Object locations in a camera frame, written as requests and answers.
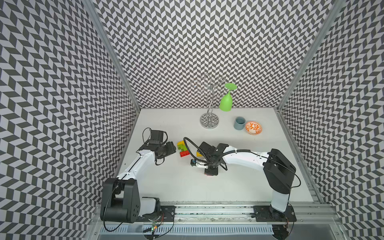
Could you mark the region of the green lego brick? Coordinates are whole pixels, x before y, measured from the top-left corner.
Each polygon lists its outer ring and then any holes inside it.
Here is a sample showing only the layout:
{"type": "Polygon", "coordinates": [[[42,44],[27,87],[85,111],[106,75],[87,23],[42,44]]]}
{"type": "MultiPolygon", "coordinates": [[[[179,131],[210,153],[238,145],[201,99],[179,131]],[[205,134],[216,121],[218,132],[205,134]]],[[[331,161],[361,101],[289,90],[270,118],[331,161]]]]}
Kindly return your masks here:
{"type": "Polygon", "coordinates": [[[179,149],[181,152],[185,152],[185,151],[188,150],[187,147],[186,147],[184,144],[180,144],[180,145],[178,145],[178,149],[179,149]]]}

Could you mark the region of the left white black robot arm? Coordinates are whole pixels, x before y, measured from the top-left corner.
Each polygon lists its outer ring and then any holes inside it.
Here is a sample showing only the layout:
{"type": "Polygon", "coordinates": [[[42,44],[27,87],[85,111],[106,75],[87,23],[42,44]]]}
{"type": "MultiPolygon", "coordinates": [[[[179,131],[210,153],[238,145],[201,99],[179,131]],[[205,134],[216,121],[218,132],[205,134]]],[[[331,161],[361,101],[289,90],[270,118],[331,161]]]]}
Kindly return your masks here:
{"type": "Polygon", "coordinates": [[[134,223],[141,219],[156,220],[161,215],[159,198],[142,197],[139,180],[146,176],[147,167],[156,165],[176,152],[173,142],[164,145],[144,144],[137,158],[115,178],[108,178],[102,189],[100,218],[104,222],[134,223]]]}

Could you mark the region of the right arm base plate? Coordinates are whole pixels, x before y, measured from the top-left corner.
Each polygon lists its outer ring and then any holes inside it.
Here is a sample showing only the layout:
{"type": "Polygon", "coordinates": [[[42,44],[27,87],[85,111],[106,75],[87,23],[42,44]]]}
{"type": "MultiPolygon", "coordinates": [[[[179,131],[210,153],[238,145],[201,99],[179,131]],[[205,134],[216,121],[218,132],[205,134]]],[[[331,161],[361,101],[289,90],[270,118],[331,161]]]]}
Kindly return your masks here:
{"type": "Polygon", "coordinates": [[[284,212],[279,212],[269,206],[253,206],[254,218],[257,222],[296,222],[297,217],[294,208],[288,205],[284,212]]]}

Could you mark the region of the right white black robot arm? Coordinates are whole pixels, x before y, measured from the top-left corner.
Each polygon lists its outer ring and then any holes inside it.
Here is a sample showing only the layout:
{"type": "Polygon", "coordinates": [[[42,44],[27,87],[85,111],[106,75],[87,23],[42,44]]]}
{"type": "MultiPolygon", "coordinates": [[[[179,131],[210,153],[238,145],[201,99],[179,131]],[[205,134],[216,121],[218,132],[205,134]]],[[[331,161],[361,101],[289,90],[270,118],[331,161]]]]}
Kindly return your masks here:
{"type": "Polygon", "coordinates": [[[292,184],[296,177],[296,167],[281,151],[271,149],[269,152],[253,152],[236,149],[228,144],[213,147],[203,142],[198,147],[198,153],[203,158],[194,157],[191,166],[205,169],[207,176],[217,176],[219,167],[226,171],[228,165],[263,171],[273,190],[270,212],[283,214],[287,210],[292,184]]]}

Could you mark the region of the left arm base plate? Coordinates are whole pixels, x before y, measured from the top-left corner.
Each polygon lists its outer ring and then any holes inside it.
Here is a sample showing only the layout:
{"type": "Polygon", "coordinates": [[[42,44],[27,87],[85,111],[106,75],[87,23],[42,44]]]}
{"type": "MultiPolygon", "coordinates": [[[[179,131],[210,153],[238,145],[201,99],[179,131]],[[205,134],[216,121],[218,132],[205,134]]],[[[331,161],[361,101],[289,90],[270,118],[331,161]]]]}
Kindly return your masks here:
{"type": "Polygon", "coordinates": [[[138,217],[137,222],[173,222],[176,213],[175,206],[160,206],[156,207],[155,211],[151,214],[145,214],[138,217]]]}

